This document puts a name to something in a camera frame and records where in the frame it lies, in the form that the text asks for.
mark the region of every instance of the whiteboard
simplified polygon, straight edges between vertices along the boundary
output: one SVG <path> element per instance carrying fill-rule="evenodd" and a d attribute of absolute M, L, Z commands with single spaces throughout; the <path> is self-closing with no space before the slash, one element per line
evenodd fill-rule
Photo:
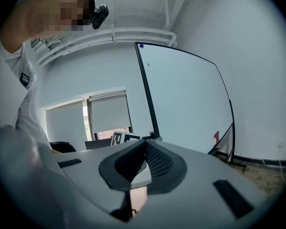
<path fill-rule="evenodd" d="M 233 123 L 229 97 L 216 65 L 165 46 L 143 43 L 142 48 L 136 44 L 136 49 L 163 141 L 210 152 L 216 144 L 215 134 L 219 132 L 221 140 Z"/>

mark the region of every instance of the window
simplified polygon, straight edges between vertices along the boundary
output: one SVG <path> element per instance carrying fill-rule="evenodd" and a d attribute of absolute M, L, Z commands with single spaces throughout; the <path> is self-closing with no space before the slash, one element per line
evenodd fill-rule
<path fill-rule="evenodd" d="M 83 107 L 88 140 L 111 138 L 114 131 L 133 132 L 125 91 L 90 97 Z"/>

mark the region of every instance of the whiteboard stand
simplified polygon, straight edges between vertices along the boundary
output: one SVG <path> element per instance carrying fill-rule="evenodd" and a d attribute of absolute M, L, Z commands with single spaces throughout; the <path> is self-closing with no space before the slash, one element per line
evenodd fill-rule
<path fill-rule="evenodd" d="M 183 58 L 183 57 L 189 57 L 189 56 L 191 56 L 191 57 L 194 56 L 193 58 L 191 58 L 191 62 L 192 62 L 192 60 L 193 61 L 196 60 L 196 62 L 197 62 L 197 64 L 195 65 L 195 68 L 200 70 L 197 72 L 197 74 L 201 73 L 203 75 L 204 69 L 207 69 L 208 72 L 210 72 L 210 68 L 207 68 L 207 67 L 208 66 L 209 67 L 215 66 L 215 68 L 214 68 L 215 70 L 211 69 L 212 75 L 210 75 L 210 77 L 212 77 L 212 78 L 210 78 L 210 79 L 214 80 L 214 82 L 216 84 L 219 84 L 218 86 L 220 86 L 220 88 L 221 88 L 221 94 L 223 94 L 222 95 L 223 98 L 220 99 L 216 103 L 221 104 L 221 106 L 223 106 L 223 109 L 225 111 L 225 116 L 228 116 L 228 121 L 225 122 L 225 128 L 221 129 L 221 130 L 225 131 L 225 134 L 220 138 L 220 140 L 216 143 L 216 145 L 211 150 L 206 150 L 205 153 L 208 153 L 210 155 L 215 155 L 216 152 L 218 151 L 218 148 L 219 148 L 218 144 L 225 137 L 227 137 L 229 135 L 229 133 L 231 132 L 231 129 L 232 129 L 233 130 L 233 147 L 231 149 L 231 152 L 228 152 L 226 163 L 230 164 L 230 165 L 237 165 L 237 164 L 233 163 L 234 151 L 235 151 L 235 126 L 234 126 L 234 116 L 233 116 L 232 104 L 231 104 L 231 101 L 229 99 L 229 96 L 228 96 L 228 93 L 227 93 L 227 90 L 225 87 L 225 83 L 221 77 L 221 74 L 220 74 L 217 66 L 214 63 L 212 63 L 212 62 L 210 62 L 210 61 L 208 61 L 208 60 L 206 60 L 200 56 L 197 56 L 197 55 L 194 55 L 192 53 L 185 52 L 185 51 L 182 51 L 182 50 L 179 50 L 176 48 L 171 48 L 171 47 L 159 45 L 159 44 L 136 42 L 135 48 L 136 48 L 136 52 L 137 52 L 137 57 L 138 57 L 138 61 L 139 61 L 141 74 L 142 74 L 143 84 L 144 84 L 146 98 L 147 98 L 147 102 L 148 102 L 148 106 L 149 106 L 149 110 L 150 110 L 150 115 L 151 115 L 151 119 L 152 119 L 153 131 L 154 131 L 155 137 L 161 137 L 161 134 L 159 132 L 158 123 L 157 123 L 155 107 L 157 107 L 157 111 L 158 111 L 157 113 L 159 114 L 160 112 L 159 112 L 159 101 L 158 101 L 158 99 L 155 99 L 156 105 L 154 107 L 152 96 L 155 96 L 155 91 L 157 91 L 157 89 L 159 89 L 159 87 L 161 87 L 160 85 L 158 87 L 158 82 L 162 82 L 162 84 L 163 84 L 163 81 L 165 81 L 165 79 L 166 79 L 166 78 L 161 77 L 162 76 L 161 70 L 162 71 L 166 70 L 167 69 L 166 67 L 168 65 L 170 65 L 171 61 L 173 61 L 174 59 L 178 59 L 179 57 Z M 169 62 L 166 61 L 165 62 L 166 64 L 163 63 L 163 61 L 162 61 L 163 58 L 161 58 L 163 55 L 165 57 L 170 57 L 171 61 L 169 61 Z M 155 72 L 155 71 L 151 72 L 151 70 L 152 70 L 151 67 L 154 66 L 155 64 L 158 67 L 158 72 Z"/>

